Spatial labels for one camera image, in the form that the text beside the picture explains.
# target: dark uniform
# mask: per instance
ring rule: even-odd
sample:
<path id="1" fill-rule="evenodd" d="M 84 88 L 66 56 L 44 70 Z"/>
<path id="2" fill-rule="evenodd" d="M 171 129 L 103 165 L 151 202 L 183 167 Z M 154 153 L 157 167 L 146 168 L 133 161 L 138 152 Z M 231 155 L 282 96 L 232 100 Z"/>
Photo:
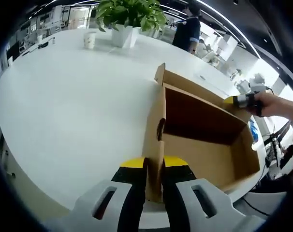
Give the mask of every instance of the dark uniform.
<path id="1" fill-rule="evenodd" d="M 190 51 L 191 41 L 199 42 L 200 22 L 197 17 L 190 17 L 183 23 L 179 23 L 172 44 L 185 51 Z"/>

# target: green leaves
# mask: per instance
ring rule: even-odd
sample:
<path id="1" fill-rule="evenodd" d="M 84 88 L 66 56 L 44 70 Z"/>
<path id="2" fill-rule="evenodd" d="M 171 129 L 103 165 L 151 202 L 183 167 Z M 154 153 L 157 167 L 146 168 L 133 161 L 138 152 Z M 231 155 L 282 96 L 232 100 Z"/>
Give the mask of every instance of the green leaves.
<path id="1" fill-rule="evenodd" d="M 116 24 L 121 24 L 146 31 L 159 29 L 166 23 L 157 0 L 101 0 L 96 9 L 96 20 L 102 31 L 102 25 L 117 30 Z"/>

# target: office desk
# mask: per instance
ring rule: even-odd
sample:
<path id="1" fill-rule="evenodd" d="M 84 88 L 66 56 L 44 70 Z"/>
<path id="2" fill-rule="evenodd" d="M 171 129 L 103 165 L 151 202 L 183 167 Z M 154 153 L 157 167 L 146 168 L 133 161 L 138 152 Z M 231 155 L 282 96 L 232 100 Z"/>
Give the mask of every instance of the office desk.
<path id="1" fill-rule="evenodd" d="M 85 50 L 83 35 L 90 30 L 53 35 L 55 44 L 20 56 L 0 78 L 0 127 L 13 156 L 44 193 L 68 209 L 99 181 L 111 179 L 122 162 L 141 156 L 160 64 L 223 98 L 238 94 L 215 68 L 146 36 L 125 50 L 111 45 L 110 31 L 98 32 L 95 49 Z M 233 202 L 262 175 L 261 145 L 262 140 L 255 145 L 261 171 L 229 193 Z M 169 226 L 162 204 L 145 205 L 140 228 L 152 226 Z"/>

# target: hand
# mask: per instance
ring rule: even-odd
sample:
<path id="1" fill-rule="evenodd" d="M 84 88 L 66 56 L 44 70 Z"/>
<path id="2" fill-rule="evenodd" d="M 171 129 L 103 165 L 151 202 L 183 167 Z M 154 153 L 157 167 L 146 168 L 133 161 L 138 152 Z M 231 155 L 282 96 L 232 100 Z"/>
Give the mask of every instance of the hand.
<path id="1" fill-rule="evenodd" d="M 283 98 L 265 92 L 255 94 L 255 100 L 262 102 L 263 117 L 279 116 L 281 114 L 282 107 L 285 104 L 285 100 Z M 247 110 L 251 114 L 257 115 L 255 109 L 248 108 Z"/>

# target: cardboard box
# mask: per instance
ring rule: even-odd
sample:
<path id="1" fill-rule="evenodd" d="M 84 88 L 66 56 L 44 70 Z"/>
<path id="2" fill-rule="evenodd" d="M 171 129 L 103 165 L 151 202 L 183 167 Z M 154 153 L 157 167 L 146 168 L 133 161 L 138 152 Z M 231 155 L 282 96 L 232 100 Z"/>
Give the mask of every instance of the cardboard box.
<path id="1" fill-rule="evenodd" d="M 249 178 L 260 169 L 251 149 L 253 138 L 245 110 L 224 105 L 209 90 L 165 69 L 155 76 L 161 85 L 147 119 L 143 156 L 150 158 L 146 198 L 161 201 L 164 155 L 185 160 L 197 179 L 221 190 Z"/>

